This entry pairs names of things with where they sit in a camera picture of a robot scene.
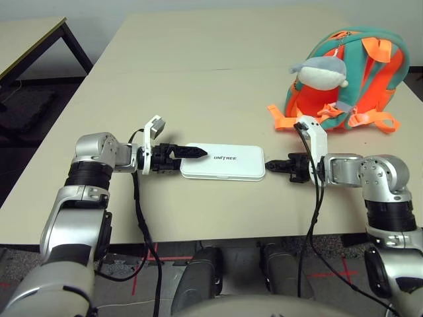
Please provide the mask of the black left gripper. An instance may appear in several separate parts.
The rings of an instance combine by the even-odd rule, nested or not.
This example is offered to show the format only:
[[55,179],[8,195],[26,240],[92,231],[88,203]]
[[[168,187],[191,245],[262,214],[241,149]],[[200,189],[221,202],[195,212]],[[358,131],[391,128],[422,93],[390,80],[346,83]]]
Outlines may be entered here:
[[199,147],[178,146],[160,143],[156,146],[145,146],[145,175],[151,171],[177,174],[180,172],[181,159],[198,159],[208,153]]

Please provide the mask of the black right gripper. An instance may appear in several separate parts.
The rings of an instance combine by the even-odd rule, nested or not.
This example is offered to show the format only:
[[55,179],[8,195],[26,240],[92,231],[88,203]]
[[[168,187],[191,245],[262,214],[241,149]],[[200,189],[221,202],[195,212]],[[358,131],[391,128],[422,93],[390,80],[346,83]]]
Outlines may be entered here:
[[289,160],[271,160],[266,163],[271,172],[289,172],[293,183],[306,183],[310,178],[309,157],[307,153],[289,153]]

